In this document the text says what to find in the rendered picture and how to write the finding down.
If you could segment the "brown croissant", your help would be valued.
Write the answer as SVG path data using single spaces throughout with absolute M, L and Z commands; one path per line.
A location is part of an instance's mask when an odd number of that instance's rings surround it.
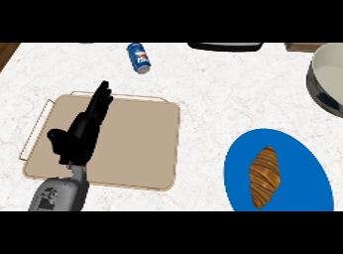
M 265 208 L 281 184 L 280 165 L 274 147 L 265 147 L 250 166 L 252 198 L 256 208 Z

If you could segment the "beige cutting board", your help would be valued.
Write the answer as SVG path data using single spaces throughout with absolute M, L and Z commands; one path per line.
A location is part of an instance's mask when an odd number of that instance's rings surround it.
M 91 100 L 88 92 L 61 95 L 45 104 L 20 159 L 30 179 L 69 177 L 48 139 L 69 129 Z M 116 94 L 101 125 L 88 181 L 94 185 L 166 191 L 176 179 L 181 109 L 160 97 Z

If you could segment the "white bowl with dark outside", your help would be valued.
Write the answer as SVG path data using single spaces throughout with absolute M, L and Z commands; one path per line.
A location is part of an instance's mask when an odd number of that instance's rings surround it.
M 329 43 L 314 53 L 306 88 L 320 107 L 343 118 L 343 43 Z

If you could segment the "blue soda can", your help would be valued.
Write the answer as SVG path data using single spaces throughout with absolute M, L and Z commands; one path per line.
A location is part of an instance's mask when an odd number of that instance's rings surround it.
M 145 74 L 151 69 L 151 62 L 148 54 L 145 52 L 144 46 L 140 43 L 132 43 L 128 45 L 128 55 L 132 63 L 134 70 L 140 74 Z

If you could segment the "blue plate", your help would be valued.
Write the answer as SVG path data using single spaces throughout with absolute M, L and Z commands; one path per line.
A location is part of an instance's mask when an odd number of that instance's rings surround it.
M 265 147 L 275 150 L 281 183 L 265 207 L 256 208 L 250 168 Z M 235 140 L 225 161 L 225 186 L 235 211 L 334 210 L 330 181 L 312 152 L 274 129 L 252 130 Z

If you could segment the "brown wooden box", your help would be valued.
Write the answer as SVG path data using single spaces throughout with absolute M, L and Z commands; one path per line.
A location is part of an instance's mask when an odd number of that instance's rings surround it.
M 314 53 L 324 43 L 286 43 L 284 45 L 290 52 Z

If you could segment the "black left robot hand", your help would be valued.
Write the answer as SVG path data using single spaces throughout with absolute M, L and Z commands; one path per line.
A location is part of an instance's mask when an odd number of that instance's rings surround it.
M 85 166 L 91 160 L 111 101 L 111 89 L 109 82 L 104 81 L 94 93 L 86 111 L 76 117 L 70 130 L 52 129 L 48 132 L 54 153 L 61 156 L 61 165 Z

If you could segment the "black appliance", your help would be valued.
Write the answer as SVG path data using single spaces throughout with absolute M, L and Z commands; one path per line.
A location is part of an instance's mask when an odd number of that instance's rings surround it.
M 193 49 L 216 52 L 256 52 L 262 43 L 190 43 Z

